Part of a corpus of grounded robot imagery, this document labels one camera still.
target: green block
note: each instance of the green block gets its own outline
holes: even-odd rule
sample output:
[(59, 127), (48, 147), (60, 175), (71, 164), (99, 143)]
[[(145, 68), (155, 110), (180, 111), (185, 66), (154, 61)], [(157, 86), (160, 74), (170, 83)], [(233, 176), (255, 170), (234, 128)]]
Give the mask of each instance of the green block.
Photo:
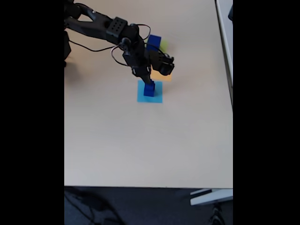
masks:
[(167, 48), (168, 48), (168, 42), (167, 42), (166, 40), (161, 40), (161, 41), (160, 41), (159, 49), (160, 49), (161, 51), (163, 51), (164, 53), (166, 53)]

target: wire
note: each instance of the wire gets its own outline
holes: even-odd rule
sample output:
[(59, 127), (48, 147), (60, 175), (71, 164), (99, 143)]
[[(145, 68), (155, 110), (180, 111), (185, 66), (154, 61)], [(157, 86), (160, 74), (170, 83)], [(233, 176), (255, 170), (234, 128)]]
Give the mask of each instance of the wire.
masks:
[(114, 51), (116, 48), (119, 48), (119, 46), (116, 45), (115, 47), (113, 47), (113, 48), (111, 49), (111, 56), (112, 56), (112, 58), (113, 58), (118, 64), (120, 64), (120, 65), (122, 65), (122, 66), (129, 67), (128, 65), (126, 65), (126, 64), (124, 64), (124, 63), (121, 63), (121, 62), (117, 61), (116, 58), (113, 56), (113, 51)]
[(115, 45), (114, 45), (114, 46), (111, 46), (111, 47), (108, 47), (108, 48), (104, 48), (104, 49), (100, 49), (100, 50), (93, 50), (93, 49), (90, 49), (90, 48), (88, 48), (88, 47), (86, 47), (86, 46), (84, 46), (84, 45), (81, 45), (81, 44), (79, 44), (79, 43), (76, 43), (76, 42), (74, 42), (74, 41), (69, 40), (69, 42), (71, 42), (71, 43), (73, 43), (73, 44), (75, 44), (75, 45), (79, 45), (80, 47), (85, 48), (85, 49), (90, 50), (90, 51), (95, 52), (95, 53), (101, 52), (101, 51), (104, 51), (104, 50), (111, 49), (111, 48), (115, 47)]
[[(148, 25), (146, 25), (146, 24), (142, 24), (142, 23), (136, 24), (136, 25), (137, 25), (137, 26), (145, 26), (145, 27), (148, 27), (148, 28), (149, 28), (149, 33), (148, 33), (147, 37), (145, 37), (145, 38), (143, 39), (143, 40), (146, 40), (146, 39), (150, 36), (150, 33), (151, 33), (151, 27), (148, 26)], [(75, 45), (78, 45), (78, 46), (80, 46), (80, 47), (82, 47), (82, 48), (85, 48), (85, 49), (87, 49), (87, 50), (90, 50), (91, 52), (95, 52), (95, 53), (101, 52), (101, 51), (105, 51), (105, 50), (108, 50), (108, 49), (111, 49), (111, 48), (115, 47), (115, 45), (114, 45), (114, 46), (111, 46), (111, 47), (108, 47), (108, 48), (103, 48), (103, 49), (99, 49), (99, 50), (93, 50), (93, 49), (90, 49), (90, 48), (88, 48), (88, 47), (86, 47), (86, 46), (84, 46), (84, 45), (81, 45), (81, 44), (79, 44), (79, 43), (76, 43), (76, 42), (74, 42), (74, 41), (69, 40), (69, 42), (71, 42), (71, 43), (73, 43), (73, 44), (75, 44)]]
[(154, 47), (154, 48), (156, 48), (159, 52), (161, 52), (163, 55), (165, 54), (163, 51), (161, 51), (159, 48), (157, 48), (155, 45), (151, 45), (151, 44), (147, 44), (147, 43), (145, 43), (145, 45), (150, 45), (150, 46), (152, 46), (152, 47)]
[(71, 200), (66, 196), (66, 194), (65, 194), (65, 198), (74, 208), (76, 208), (81, 214), (83, 214), (84, 217), (86, 217), (92, 224), (96, 224), (93, 219), (91, 219), (88, 215), (86, 215), (77, 205), (75, 205), (73, 202), (71, 202)]
[(149, 28), (149, 33), (148, 33), (147, 37), (145, 37), (145, 38), (143, 39), (143, 41), (146, 40), (146, 39), (150, 36), (150, 33), (151, 33), (151, 27), (148, 26), (148, 25), (146, 25), (146, 24), (142, 24), (142, 23), (136, 24), (136, 25), (137, 25), (137, 26), (145, 26), (145, 27), (148, 27), (148, 28)]
[(91, 215), (92, 215), (92, 221), (95, 221), (95, 214), (94, 214), (94, 212), (93, 212), (93, 209), (92, 209), (91, 207), (89, 207), (89, 209), (90, 209), (90, 213), (91, 213)]

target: light blue paper square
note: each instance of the light blue paper square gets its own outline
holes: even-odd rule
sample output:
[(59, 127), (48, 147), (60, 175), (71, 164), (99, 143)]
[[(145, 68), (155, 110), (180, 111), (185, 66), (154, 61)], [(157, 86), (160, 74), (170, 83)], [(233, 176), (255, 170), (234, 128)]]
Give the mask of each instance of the light blue paper square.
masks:
[(154, 97), (144, 96), (144, 81), (137, 82), (137, 102), (163, 102), (163, 83), (161, 81), (155, 81)]

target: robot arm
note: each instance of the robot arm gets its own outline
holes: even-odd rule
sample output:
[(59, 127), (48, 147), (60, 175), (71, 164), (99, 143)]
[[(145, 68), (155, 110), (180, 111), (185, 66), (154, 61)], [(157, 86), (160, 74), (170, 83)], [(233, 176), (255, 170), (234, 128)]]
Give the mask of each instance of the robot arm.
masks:
[[(64, 0), (64, 28), (117, 45), (124, 51), (123, 58), (131, 67), (132, 73), (142, 78), (145, 83), (151, 82), (151, 65), (162, 75), (169, 75), (172, 72), (174, 58), (160, 51), (148, 52), (136, 24), (128, 25), (126, 20), (118, 17), (111, 19), (84, 4), (74, 4), (73, 1)], [(81, 14), (88, 16), (92, 22), (78, 21)]]

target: white table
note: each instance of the white table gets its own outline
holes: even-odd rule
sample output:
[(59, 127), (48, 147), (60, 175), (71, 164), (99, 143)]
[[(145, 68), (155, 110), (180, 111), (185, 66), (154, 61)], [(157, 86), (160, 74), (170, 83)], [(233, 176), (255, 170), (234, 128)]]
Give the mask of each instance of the white table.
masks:
[(230, 9), (233, 6), (233, 0), (216, 0), (216, 6), (227, 55), (231, 84), (233, 85), (233, 23), (228, 18)]
[[(233, 187), (233, 110), (213, 0), (82, 0), (145, 23), (175, 58), (163, 103), (138, 103), (130, 68), (71, 44), (65, 68), (65, 186)], [(68, 30), (93, 49), (110, 43)], [(146, 29), (141, 31), (145, 36)]]

